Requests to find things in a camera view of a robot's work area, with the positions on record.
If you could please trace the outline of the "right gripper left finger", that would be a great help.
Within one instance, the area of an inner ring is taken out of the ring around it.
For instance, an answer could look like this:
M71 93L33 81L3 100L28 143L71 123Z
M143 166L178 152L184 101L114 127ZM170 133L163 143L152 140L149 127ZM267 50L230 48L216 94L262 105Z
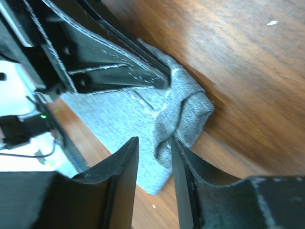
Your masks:
M51 172L2 172L3 229L129 229L135 198L139 139L68 178Z

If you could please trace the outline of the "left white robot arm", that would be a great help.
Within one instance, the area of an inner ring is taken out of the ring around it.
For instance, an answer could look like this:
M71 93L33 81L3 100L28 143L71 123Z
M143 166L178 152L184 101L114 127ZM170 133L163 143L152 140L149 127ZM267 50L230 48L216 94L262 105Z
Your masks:
M165 89L170 69L133 37L100 0L3 0L0 58L34 84L34 116L0 119L6 149L61 131L41 98Z

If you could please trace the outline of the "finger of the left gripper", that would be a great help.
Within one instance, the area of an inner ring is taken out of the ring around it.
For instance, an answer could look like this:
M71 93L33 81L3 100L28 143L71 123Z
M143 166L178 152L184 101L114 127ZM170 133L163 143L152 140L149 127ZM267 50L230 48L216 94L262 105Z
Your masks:
M27 0L41 47L66 90L165 89L171 73L100 0Z

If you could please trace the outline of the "grey cloth napkin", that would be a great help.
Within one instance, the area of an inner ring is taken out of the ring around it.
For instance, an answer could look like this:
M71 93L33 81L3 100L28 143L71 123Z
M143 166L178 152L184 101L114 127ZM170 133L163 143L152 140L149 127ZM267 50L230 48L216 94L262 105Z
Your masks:
M214 105L182 65L151 45L146 48L169 67L169 88L61 98L111 153L139 138L137 185L156 195L172 174L172 137L193 146Z

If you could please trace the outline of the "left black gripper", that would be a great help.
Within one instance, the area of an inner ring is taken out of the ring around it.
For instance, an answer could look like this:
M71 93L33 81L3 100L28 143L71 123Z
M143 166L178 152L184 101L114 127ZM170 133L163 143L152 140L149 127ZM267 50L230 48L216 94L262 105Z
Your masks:
M71 92L71 35L63 14L70 0L2 0L0 55L24 67L36 93Z

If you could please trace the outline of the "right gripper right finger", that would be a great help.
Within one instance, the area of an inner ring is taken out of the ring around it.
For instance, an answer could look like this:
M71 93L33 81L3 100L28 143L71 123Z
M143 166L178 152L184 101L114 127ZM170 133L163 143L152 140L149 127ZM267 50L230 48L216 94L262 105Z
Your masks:
M303 176L239 179L172 138L172 166L182 229L302 229Z

